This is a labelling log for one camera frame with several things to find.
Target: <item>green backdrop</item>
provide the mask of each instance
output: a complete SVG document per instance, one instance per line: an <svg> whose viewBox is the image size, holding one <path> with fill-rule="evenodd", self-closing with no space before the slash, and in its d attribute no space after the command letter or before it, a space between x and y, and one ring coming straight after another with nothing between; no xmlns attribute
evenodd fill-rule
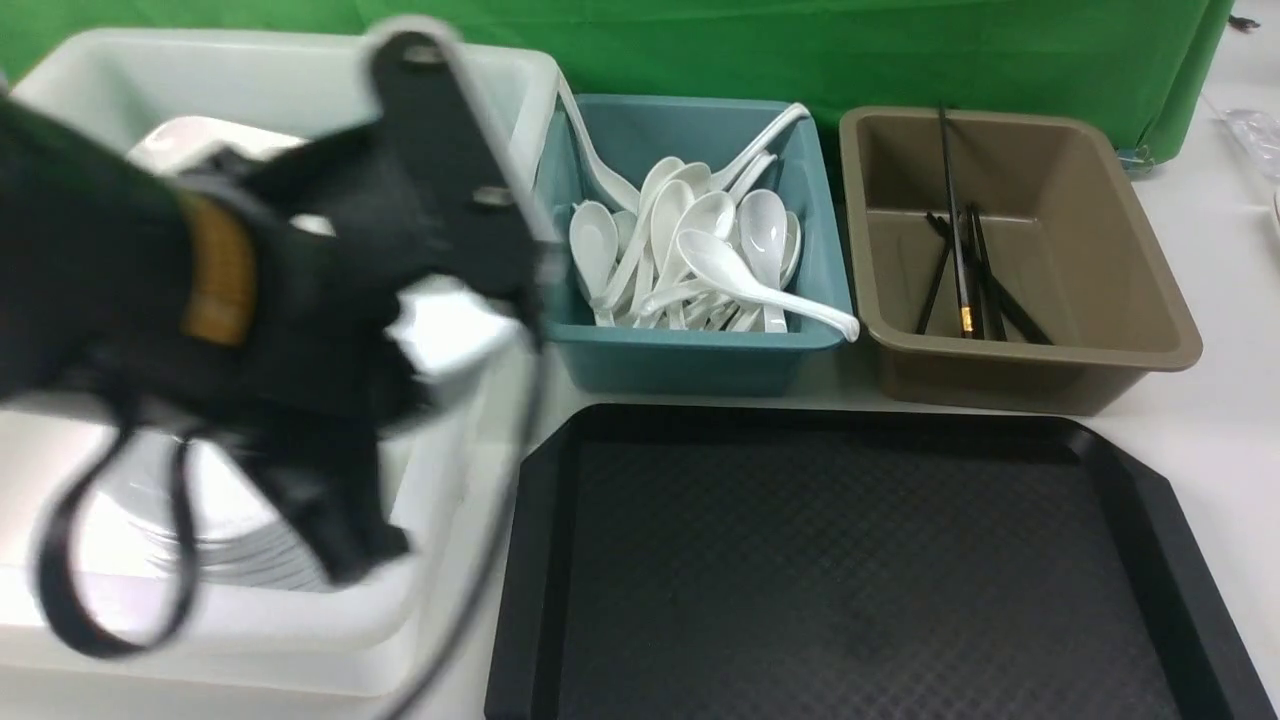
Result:
<svg viewBox="0 0 1280 720"><path fill-rule="evenodd" d="M3 0L10 77L102 26L358 33L392 14L550 53L577 91L1070 115L1178 152L1231 0Z"/></svg>

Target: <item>teal plastic bin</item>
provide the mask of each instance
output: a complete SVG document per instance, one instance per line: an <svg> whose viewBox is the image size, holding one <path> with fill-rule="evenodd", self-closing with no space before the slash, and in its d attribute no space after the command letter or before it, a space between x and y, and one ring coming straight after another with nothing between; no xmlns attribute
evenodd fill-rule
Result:
<svg viewBox="0 0 1280 720"><path fill-rule="evenodd" d="M718 170L786 104L586 95L579 106L600 158L640 187L654 163L668 155ZM817 127L805 119L769 150L780 161L756 187L778 192L803 228L791 292L852 311ZM548 131L535 192L562 238L575 202L603 200L588 179L562 110ZM563 268L548 291L548 337L559 346L573 382L591 392L777 396L795 379L805 355L844 342L832 328L791 314L786 334L598 328L567 251Z"/></svg>

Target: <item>brown plastic tray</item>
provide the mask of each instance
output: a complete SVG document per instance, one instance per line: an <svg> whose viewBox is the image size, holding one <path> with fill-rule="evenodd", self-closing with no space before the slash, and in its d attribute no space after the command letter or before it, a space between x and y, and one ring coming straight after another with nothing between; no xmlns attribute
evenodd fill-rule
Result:
<svg viewBox="0 0 1280 720"><path fill-rule="evenodd" d="M948 263L915 334L946 217L936 110L861 108L840 124L858 313L900 400L1094 414L1148 372L1196 364L1202 342L1106 137L1070 119L952 111L956 200L977 202L993 274L1053 345L960 338Z"/></svg>

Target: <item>table surface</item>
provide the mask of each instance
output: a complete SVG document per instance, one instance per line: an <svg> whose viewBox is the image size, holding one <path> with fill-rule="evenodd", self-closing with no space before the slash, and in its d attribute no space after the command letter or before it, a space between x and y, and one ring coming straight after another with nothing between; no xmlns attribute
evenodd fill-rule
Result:
<svg viewBox="0 0 1280 720"><path fill-rule="evenodd" d="M1270 217L1271 188L1234 146L1216 111L1252 108L1280 117L1280 5L1238 0L1238 14L1262 22L1251 36L1228 31L1215 59L1181 154L1134 187L1204 340L1204 355L1180 374L1153 374L1088 425L1162 473L1172 483L1213 571L1219 589L1280 707L1280 233ZM859 410L911 409L881 397L868 342L817 356L796 391L773 402L787 407ZM499 363L483 409L481 442L471 468L472 492L463 503L442 569L439 610L429 625L451 615L452 598L471 573L474 548L490 516L509 446L509 409L498 398L518 397L526 359ZM572 413L599 400L576 388L554 364L549 434ZM663 398L646 398L655 401ZM479 720L498 614L500 583L493 583L477 626L420 720ZM150 720L228 717L244 720L366 717L381 701L223 688L105 675L0 669L0 715L32 720L95 717Z"/></svg>

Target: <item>black serving tray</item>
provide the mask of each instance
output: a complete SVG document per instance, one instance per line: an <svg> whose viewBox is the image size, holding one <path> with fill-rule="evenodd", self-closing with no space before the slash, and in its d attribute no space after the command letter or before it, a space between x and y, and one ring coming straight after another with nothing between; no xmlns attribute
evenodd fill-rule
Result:
<svg viewBox="0 0 1280 720"><path fill-rule="evenodd" d="M490 720L1275 720L1169 482L1057 418L600 405L521 473Z"/></svg>

